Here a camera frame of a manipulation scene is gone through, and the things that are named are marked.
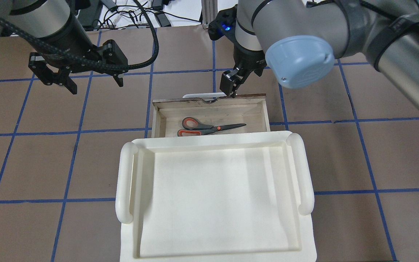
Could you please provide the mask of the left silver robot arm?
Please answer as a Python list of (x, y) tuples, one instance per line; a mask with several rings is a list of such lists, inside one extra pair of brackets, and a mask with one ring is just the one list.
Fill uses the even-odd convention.
[(70, 74), (87, 72), (93, 67), (72, 61), (68, 54), (110, 65), (126, 66), (128, 60), (114, 40), (96, 46), (64, 0), (0, 0), (0, 18), (33, 35), (37, 40), (60, 49), (49, 50), (32, 44), (28, 68), (45, 85), (60, 85), (77, 94)]

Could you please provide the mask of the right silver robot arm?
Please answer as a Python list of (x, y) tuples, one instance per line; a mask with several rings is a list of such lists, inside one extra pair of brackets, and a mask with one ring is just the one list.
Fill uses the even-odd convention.
[(419, 0), (240, 0), (218, 12), (208, 35), (234, 44), (226, 96), (266, 66), (281, 86), (302, 88), (362, 53), (419, 110)]

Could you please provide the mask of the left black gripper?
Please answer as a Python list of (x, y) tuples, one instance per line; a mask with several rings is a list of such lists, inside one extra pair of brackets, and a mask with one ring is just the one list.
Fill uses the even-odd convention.
[(30, 53), (28, 68), (42, 82), (53, 82), (77, 95), (77, 84), (71, 74), (95, 71), (113, 77), (119, 87), (128, 72), (128, 60), (115, 40), (102, 46), (88, 39), (30, 40), (35, 52)]

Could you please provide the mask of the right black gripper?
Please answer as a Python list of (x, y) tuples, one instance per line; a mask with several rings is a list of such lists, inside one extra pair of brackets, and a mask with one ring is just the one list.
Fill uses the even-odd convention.
[(234, 68), (226, 70), (220, 81), (220, 90), (235, 98), (239, 87), (254, 72), (261, 76), (267, 66), (265, 54), (256, 35), (246, 29), (237, 19), (237, 9), (223, 9), (208, 25), (208, 36), (211, 40), (226, 37), (234, 45)]

